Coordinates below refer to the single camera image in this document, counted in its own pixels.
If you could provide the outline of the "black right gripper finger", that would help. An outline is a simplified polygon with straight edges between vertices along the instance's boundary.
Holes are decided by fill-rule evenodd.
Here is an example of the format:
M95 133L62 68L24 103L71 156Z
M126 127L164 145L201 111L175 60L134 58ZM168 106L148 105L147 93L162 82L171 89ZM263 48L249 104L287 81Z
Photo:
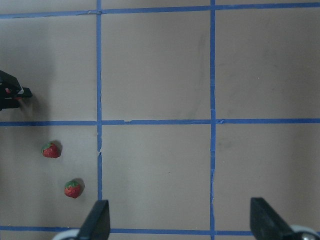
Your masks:
M23 87L22 90L17 94L18 98L31 98L32 96L33 94L28 87Z
M256 240L318 240L313 229L287 222L262 197L250 199L250 231Z
M108 200L97 200L79 233L78 240L107 240L111 232L110 208Z

